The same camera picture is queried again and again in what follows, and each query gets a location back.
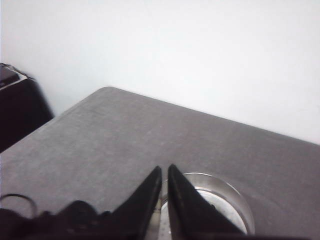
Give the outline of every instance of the white wall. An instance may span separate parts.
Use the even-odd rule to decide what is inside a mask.
[[[320,144],[319,0],[2,0],[58,115],[114,86]]]

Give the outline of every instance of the gray tabletop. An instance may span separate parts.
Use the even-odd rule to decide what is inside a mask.
[[[214,174],[248,201],[257,234],[320,239],[320,146],[113,87],[102,88],[1,154],[1,194],[54,213],[72,200],[121,204],[159,165],[166,178]],[[18,200],[2,207],[28,214]]]

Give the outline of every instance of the dark fabric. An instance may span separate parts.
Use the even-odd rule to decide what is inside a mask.
[[[53,118],[38,84],[27,78],[0,90],[0,153]]]
[[[1,193],[30,196],[40,210],[81,199],[101,212],[174,163],[236,187],[257,234],[319,240],[319,158],[316,144],[106,87],[1,154]]]

